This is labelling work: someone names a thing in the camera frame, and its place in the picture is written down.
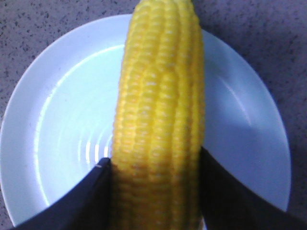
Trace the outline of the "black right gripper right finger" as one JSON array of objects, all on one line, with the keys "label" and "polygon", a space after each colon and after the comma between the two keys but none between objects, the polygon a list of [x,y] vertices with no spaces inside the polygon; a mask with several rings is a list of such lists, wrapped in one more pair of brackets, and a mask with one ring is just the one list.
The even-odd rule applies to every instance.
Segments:
[{"label": "black right gripper right finger", "polygon": [[200,151],[200,206],[209,230],[305,230],[306,222],[273,206]]}]

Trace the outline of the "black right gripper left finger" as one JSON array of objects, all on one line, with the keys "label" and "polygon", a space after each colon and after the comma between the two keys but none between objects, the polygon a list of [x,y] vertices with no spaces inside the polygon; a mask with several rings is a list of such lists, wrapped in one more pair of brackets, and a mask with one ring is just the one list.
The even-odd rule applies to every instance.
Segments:
[{"label": "black right gripper left finger", "polygon": [[106,230],[109,226],[111,160],[99,163],[66,195],[15,230]]}]

